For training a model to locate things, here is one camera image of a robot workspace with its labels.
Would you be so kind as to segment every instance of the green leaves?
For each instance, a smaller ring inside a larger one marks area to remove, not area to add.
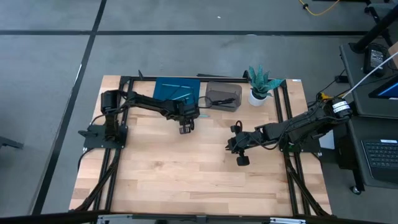
[[[279,80],[279,79],[274,79],[268,82],[268,90],[273,90],[275,88],[278,88],[278,86],[280,86],[280,84],[283,82],[284,80]]]
[[[268,91],[277,88],[284,80],[274,79],[268,81],[270,71],[263,74],[262,70],[262,65],[260,65],[256,74],[253,67],[249,67],[250,84],[257,95],[261,97],[272,96]]]
[[[272,94],[270,94],[270,93],[256,93],[256,95],[263,97],[263,98],[265,98],[267,96],[272,96]]]

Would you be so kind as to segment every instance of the floor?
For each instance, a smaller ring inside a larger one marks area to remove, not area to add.
[[[315,12],[331,4],[306,1]],[[84,140],[77,131],[91,120],[103,75],[137,75],[140,69],[144,75],[155,76],[241,77],[248,66],[263,64],[272,78],[301,79],[307,101],[312,101],[343,70],[339,45],[360,38],[233,32],[83,34],[97,30],[367,31],[374,25],[373,18],[363,12],[362,2],[340,2],[320,17],[309,15],[299,1],[292,0],[102,2],[102,17],[97,17],[101,0],[0,2],[0,136],[25,144],[23,150],[0,150],[0,217],[30,213],[76,78],[77,83],[82,78],[81,87],[76,101],[71,97],[75,106],[44,213],[68,209]],[[27,30],[41,30],[38,34],[43,35],[28,35]],[[50,35],[46,30],[58,32]],[[392,34],[393,42],[397,37]],[[333,95],[348,87],[333,85],[326,92]],[[354,184],[350,172],[335,164],[324,164],[323,172],[333,214],[397,222],[398,190],[367,187],[356,196],[348,190]]]

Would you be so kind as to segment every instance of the wooden tabletop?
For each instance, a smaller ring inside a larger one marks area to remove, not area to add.
[[[99,93],[119,86],[120,76],[104,76]],[[201,109],[208,118],[195,120],[195,130],[181,135],[176,121],[160,114],[131,108],[127,119],[129,132],[114,189],[112,212],[207,214],[207,215],[279,215],[291,216],[289,189],[283,155],[279,150],[255,147],[246,151],[251,164],[240,167],[237,155],[225,151],[227,140],[234,136],[230,126],[243,122],[244,131],[255,126],[277,123],[274,98],[263,106],[248,103],[250,86],[243,88],[242,104],[235,112]],[[155,82],[134,82],[133,90],[152,96]],[[300,80],[287,80],[293,116],[307,110]],[[206,83],[201,83],[200,95]],[[280,91],[282,110],[283,93]],[[101,114],[98,98],[93,116]],[[96,124],[103,124],[98,119]],[[70,208],[76,208],[98,181],[104,149],[94,149],[82,160]],[[329,200],[319,161],[302,154],[305,183],[309,191],[330,212]],[[103,191],[100,208],[108,186]],[[301,203],[298,188],[298,202]]]
[[[390,55],[393,55],[393,54],[397,53],[398,52],[398,42],[396,42],[393,46],[391,46],[388,49],[388,51],[389,51]],[[398,68],[398,55],[393,57],[392,60],[394,61],[395,65],[396,65],[396,68]]]

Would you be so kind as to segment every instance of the potted plant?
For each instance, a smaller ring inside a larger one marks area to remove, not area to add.
[[[252,86],[249,103],[253,106],[261,106],[264,104],[268,96],[272,96],[268,91],[277,88],[284,80],[273,79],[268,81],[269,71],[262,72],[262,65],[259,66],[257,74],[252,67],[249,67],[248,72],[249,83]]]

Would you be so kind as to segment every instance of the black desk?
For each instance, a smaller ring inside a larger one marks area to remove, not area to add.
[[[354,53],[348,44],[340,46],[341,59],[343,60],[349,85],[355,86],[366,74],[363,73],[364,54]],[[391,71],[382,77],[392,75]],[[380,78],[369,76],[363,83],[370,83],[380,80]],[[388,80],[381,80],[376,83],[370,83],[357,87],[353,92],[354,105],[356,112],[360,116],[370,116],[379,118],[398,118],[398,100],[388,100],[379,98],[370,98],[368,94],[380,87]]]
[[[344,157],[345,162],[354,163],[354,167],[348,169],[353,169],[354,175],[356,171],[359,171],[365,185],[398,189],[397,184],[382,182],[371,177],[370,168],[361,144],[361,141],[366,139],[398,139],[397,128],[398,119],[353,116],[344,127],[334,130],[336,150],[343,153],[342,157]],[[355,161],[349,161],[352,159],[350,155],[354,156]]]

